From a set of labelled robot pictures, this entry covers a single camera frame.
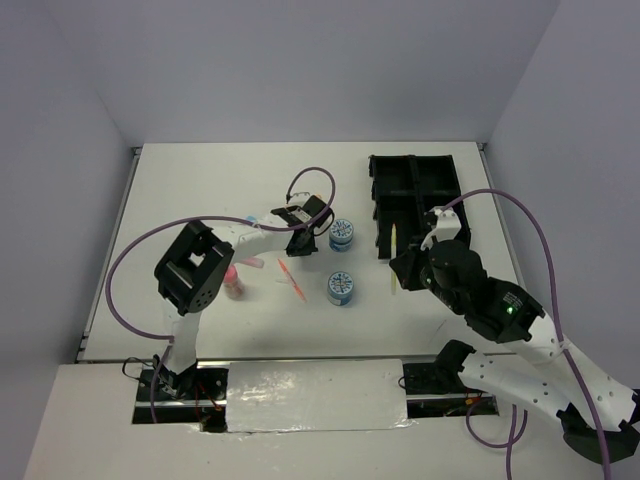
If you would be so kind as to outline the orange thin pen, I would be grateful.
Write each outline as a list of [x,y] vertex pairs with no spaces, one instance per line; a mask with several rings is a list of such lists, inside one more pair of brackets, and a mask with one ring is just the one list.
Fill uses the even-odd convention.
[[284,261],[282,259],[278,259],[278,264],[279,264],[283,274],[285,275],[287,282],[294,289],[296,295],[300,298],[300,300],[303,303],[306,303],[307,299],[306,299],[306,296],[305,296],[303,290],[301,289],[301,287],[298,285],[298,283],[294,279],[293,275],[291,274],[290,270],[288,269],[288,267],[286,266]]

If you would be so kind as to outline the yellow thin pen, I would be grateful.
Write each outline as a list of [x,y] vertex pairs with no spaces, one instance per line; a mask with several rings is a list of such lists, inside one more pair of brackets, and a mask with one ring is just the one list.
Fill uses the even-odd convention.
[[[390,255],[389,265],[391,265],[391,261],[394,260],[397,255],[397,228],[395,223],[393,223],[391,227],[390,249],[391,249],[390,250],[391,255]],[[391,294],[392,295],[396,295],[397,293],[397,284],[398,284],[397,275],[395,271],[392,270],[391,271]]]

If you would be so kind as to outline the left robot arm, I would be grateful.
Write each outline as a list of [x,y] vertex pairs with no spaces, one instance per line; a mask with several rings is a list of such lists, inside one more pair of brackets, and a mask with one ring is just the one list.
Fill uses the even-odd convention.
[[158,362],[165,392],[182,399],[195,389],[201,315],[214,302],[230,267],[267,252],[308,256],[317,251],[316,234],[333,218],[333,210],[310,195],[303,205],[275,208],[258,221],[216,228],[200,220],[186,224],[154,271],[164,300],[164,326],[172,337],[169,353]]

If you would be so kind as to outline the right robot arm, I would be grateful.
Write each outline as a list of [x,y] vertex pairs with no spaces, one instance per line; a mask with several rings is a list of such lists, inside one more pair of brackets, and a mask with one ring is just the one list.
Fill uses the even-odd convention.
[[459,340],[432,363],[408,366],[409,394],[482,390],[547,420],[582,457],[599,463],[605,445],[611,462],[639,446],[639,393],[606,374],[567,339],[552,317],[522,287],[487,275],[479,255],[457,240],[413,247],[391,260],[400,286],[428,290],[482,338],[531,365],[530,377],[497,364]]

